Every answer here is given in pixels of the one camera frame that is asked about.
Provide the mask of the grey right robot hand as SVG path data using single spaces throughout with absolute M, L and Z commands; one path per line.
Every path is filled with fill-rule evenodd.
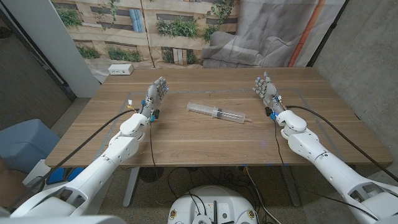
M 266 115 L 278 116 L 286 108 L 282 103 L 282 97 L 272 83 L 270 76 L 264 72 L 264 78 L 257 77 L 255 87 L 252 89 L 262 100 L 266 107 Z

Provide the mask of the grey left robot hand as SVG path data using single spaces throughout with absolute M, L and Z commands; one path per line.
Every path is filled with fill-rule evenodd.
M 161 102 L 168 90 L 167 81 L 164 77 L 160 77 L 154 81 L 147 89 L 140 114 L 149 118 L 153 111 L 160 108 Z

